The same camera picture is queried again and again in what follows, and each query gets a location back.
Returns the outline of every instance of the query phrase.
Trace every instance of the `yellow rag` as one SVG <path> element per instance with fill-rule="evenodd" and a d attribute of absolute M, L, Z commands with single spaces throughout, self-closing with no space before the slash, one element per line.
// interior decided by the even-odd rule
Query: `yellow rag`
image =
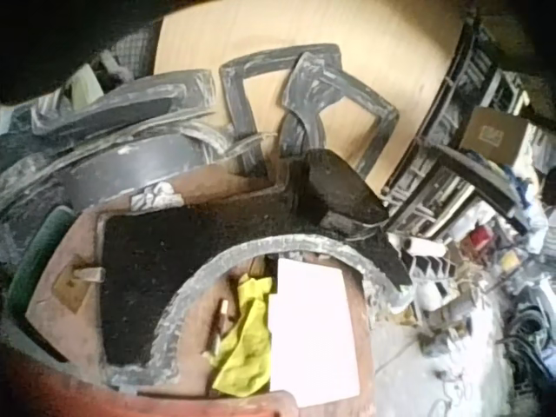
<path fill-rule="evenodd" d="M 213 388 L 236 397 L 256 393 L 270 380 L 268 294 L 272 278 L 242 277 L 238 289 L 240 320 L 222 340 L 211 363 L 219 369 Z"/>

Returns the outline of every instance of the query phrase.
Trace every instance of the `workshop floor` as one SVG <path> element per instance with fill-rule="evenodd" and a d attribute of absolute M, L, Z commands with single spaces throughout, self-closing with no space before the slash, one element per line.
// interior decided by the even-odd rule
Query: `workshop floor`
<path fill-rule="evenodd" d="M 418 330 L 379 322 L 371 332 L 378 417 L 444 416 L 447 395 L 454 398 L 450 417 L 508 415 L 512 375 L 503 350 L 494 342 L 501 336 L 500 319 L 485 306 L 473 313 L 473 336 L 458 352 L 425 358 L 416 341 Z M 444 384 L 436 371 L 463 373 L 462 384 Z"/>

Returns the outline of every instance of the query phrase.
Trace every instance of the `light wood board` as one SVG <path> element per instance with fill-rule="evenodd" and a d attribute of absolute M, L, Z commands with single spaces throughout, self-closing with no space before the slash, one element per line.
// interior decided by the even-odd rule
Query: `light wood board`
<path fill-rule="evenodd" d="M 221 0 L 164 19 L 155 73 L 213 71 L 214 124 L 228 123 L 219 67 L 261 50 L 337 43 L 343 68 L 400 111 L 400 122 L 367 182 L 380 192 L 414 139 L 446 74 L 462 22 L 449 0 Z M 260 131 L 277 131 L 287 71 L 245 82 Z M 322 113 L 328 147 L 354 164 L 370 143 L 374 118 L 344 99 Z"/>

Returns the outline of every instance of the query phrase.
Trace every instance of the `white paper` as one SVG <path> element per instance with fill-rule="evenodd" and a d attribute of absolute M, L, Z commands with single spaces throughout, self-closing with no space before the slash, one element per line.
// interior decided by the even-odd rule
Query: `white paper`
<path fill-rule="evenodd" d="M 338 268 L 278 261 L 278 294 L 269 297 L 270 391 L 298 407 L 359 395 L 354 332 Z"/>

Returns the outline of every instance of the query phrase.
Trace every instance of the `cardboard box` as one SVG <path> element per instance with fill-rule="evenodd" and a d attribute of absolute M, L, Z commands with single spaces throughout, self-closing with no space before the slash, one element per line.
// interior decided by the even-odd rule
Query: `cardboard box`
<path fill-rule="evenodd" d="M 471 115 L 460 148 L 514 167 L 527 144 L 532 142 L 535 130 L 527 119 L 478 107 Z"/>

